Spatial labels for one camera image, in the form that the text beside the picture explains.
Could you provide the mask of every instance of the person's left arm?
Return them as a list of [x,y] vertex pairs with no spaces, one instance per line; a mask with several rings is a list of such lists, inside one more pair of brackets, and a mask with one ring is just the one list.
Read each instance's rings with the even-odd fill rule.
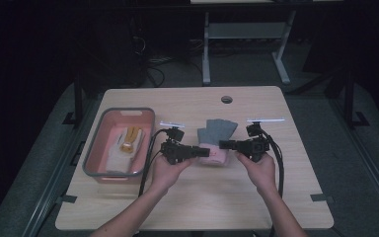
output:
[[180,173],[192,162],[193,159],[189,159],[176,165],[170,165],[165,157],[157,157],[150,188],[124,211],[98,228],[91,236],[132,236],[159,200],[177,181]]

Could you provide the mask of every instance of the person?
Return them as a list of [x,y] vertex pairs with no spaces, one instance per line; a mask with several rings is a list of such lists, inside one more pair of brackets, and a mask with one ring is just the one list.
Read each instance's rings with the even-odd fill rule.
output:
[[[262,159],[255,163],[239,152],[236,152],[235,155],[247,169],[249,178],[257,187],[257,192],[263,197],[277,236],[307,236],[279,196],[275,184],[273,158],[265,153]],[[148,190],[124,211],[93,232],[91,236],[133,236],[156,204],[177,181],[180,173],[194,161],[195,159],[188,159],[182,163],[170,165],[164,156],[157,157],[154,164],[152,185]]]

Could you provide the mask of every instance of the pink container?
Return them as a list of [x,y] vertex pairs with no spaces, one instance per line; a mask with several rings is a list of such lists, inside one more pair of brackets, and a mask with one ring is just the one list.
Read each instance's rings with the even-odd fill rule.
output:
[[[155,113],[149,108],[111,108],[103,112],[83,163],[84,172],[103,184],[140,182],[152,136]],[[124,172],[108,172],[106,165],[115,139],[129,126],[143,131],[139,149]]]

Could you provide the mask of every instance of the gray cloth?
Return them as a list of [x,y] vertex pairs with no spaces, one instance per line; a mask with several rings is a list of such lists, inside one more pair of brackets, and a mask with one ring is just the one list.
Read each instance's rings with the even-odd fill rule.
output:
[[225,119],[208,119],[206,128],[197,130],[198,142],[217,145],[220,140],[228,140],[238,126],[237,123]]

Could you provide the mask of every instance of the pink cloth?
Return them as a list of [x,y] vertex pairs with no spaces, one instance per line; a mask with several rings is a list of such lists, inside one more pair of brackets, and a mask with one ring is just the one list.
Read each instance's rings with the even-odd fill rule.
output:
[[229,159],[227,154],[229,150],[220,149],[216,145],[211,145],[207,143],[200,143],[199,147],[209,148],[210,156],[209,157],[199,157],[199,162],[204,165],[215,165],[215,166],[227,166]]

